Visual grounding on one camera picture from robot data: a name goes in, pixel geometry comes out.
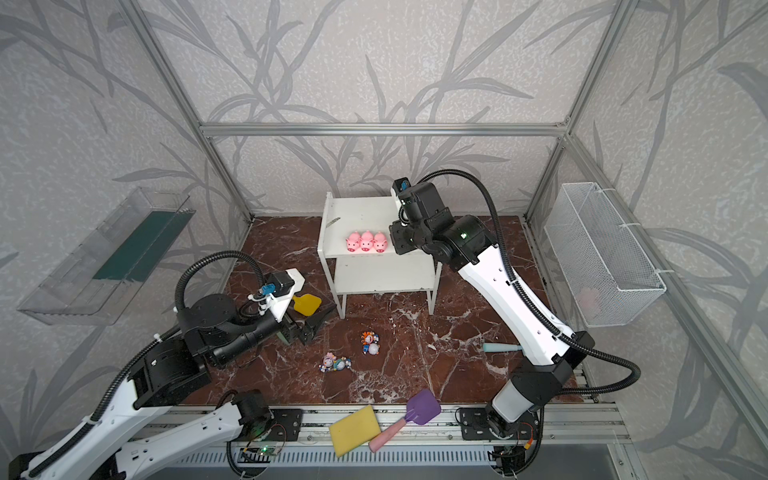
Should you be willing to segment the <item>pink pig toy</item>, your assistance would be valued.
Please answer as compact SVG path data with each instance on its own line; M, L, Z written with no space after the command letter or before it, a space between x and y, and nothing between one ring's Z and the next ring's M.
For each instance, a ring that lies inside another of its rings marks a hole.
M376 253L384 253L388 248L388 239L382 232L374 235L373 249Z
M371 251L374 247L374 235L370 231L365 231L360 236L359 246L363 252Z
M346 249L349 252L356 252L360 249L360 241L361 236L358 232L352 232L347 238L346 238Z

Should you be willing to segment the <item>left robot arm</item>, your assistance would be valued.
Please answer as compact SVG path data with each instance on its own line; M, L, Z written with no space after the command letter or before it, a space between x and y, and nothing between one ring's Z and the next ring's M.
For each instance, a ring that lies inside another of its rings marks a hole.
M248 264L260 282L242 306L225 294L185 303L186 288L205 266L224 259ZM166 414L212 381L211 371L233 363L275 335L286 343L310 343L334 304L301 315L297 292L304 278L296 269L264 274L251 256L234 250L198 260L180 276L174 291L176 324L140 350L117 374L95 410L53 447L18 455L12 479L139 479L197 450L221 441L253 441L281 424L258 390L225 393L210 413L162 434L134 441L152 420Z

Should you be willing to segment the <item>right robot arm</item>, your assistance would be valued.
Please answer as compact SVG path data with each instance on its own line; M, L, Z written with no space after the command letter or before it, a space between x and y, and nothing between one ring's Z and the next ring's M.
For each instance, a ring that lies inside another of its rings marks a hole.
M470 181L481 193L491 216L485 224L473 215L457 218L433 184L438 176ZM624 390L641 377L640 367L596 349L586 331L560 321L512 267L491 195L474 175L443 169L417 183L394 180L398 218L389 227L397 254L415 250L449 266L478 291L519 341L524 359L486 407L488 422L498 435L524 414L541 409L564 395L600 395ZM591 357L627 370L625 378L597 387L569 388L574 369Z

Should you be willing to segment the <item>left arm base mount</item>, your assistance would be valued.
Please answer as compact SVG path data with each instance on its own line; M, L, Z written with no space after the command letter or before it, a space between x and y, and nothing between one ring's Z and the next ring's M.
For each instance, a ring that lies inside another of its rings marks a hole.
M252 390L234 395L231 403L240 414L238 421L242 427L238 441L277 441L294 442L298 440L304 411L300 408L272 408L259 390Z

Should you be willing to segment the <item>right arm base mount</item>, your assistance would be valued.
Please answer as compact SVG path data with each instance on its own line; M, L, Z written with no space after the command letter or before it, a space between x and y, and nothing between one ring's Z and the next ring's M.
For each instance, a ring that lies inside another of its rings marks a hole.
M524 412L514 423L504 421L495 414L488 416L485 407L460 407L455 411L461 437L465 441L527 442L536 438L539 420L536 414Z

